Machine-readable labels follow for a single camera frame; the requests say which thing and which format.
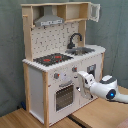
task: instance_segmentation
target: oven door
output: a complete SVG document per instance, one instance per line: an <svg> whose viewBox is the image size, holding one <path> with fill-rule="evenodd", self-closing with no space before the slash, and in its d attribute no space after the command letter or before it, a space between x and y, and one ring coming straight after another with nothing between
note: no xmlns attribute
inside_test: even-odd
<svg viewBox="0 0 128 128"><path fill-rule="evenodd" d="M76 85L67 82L51 85L49 88L49 122L50 125L63 119L79 108L79 97Z"/></svg>
<svg viewBox="0 0 128 128"><path fill-rule="evenodd" d="M62 88L55 93L55 108L60 111L73 103L74 98L74 85Z"/></svg>

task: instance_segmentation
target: knob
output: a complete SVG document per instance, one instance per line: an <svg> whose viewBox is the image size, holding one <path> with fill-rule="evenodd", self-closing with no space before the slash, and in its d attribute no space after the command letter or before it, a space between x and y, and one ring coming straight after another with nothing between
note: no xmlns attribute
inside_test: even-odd
<svg viewBox="0 0 128 128"><path fill-rule="evenodd" d="M73 68L72 68L72 71L73 71L73 72L77 72L77 67L73 67Z"/></svg>
<svg viewBox="0 0 128 128"><path fill-rule="evenodd" d="M55 78L55 79L58 79L58 78L59 78L59 75L60 75L60 74L55 73L55 74L54 74L54 78Z"/></svg>
<svg viewBox="0 0 128 128"><path fill-rule="evenodd" d="M91 95L91 99L93 99L93 96Z"/></svg>

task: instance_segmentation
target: toy kitchen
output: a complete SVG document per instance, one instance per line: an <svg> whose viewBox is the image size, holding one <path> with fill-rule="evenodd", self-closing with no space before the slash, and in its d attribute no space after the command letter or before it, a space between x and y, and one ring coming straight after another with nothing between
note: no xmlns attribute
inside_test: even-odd
<svg viewBox="0 0 128 128"><path fill-rule="evenodd" d="M26 109L49 127L97 97L83 98L78 71L102 78L105 49L85 44L86 21L98 22L90 2L22 4Z"/></svg>

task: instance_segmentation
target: upper cabinet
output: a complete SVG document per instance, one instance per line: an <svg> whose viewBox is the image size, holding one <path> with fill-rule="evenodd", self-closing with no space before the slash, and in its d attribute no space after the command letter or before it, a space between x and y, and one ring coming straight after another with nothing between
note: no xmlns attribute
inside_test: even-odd
<svg viewBox="0 0 128 128"><path fill-rule="evenodd" d="M88 4L88 19L98 22L100 15L100 4Z"/></svg>
<svg viewBox="0 0 128 128"><path fill-rule="evenodd" d="M24 4L22 14L31 28L81 20L99 20L100 5L90 2Z"/></svg>

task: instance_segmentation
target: cabinet door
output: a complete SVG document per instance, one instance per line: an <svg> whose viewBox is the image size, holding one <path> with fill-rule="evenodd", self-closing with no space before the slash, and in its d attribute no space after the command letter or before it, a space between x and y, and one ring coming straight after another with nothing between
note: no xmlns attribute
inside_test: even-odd
<svg viewBox="0 0 128 128"><path fill-rule="evenodd" d="M88 20L99 21L100 13L100 4L92 4L88 5Z"/></svg>

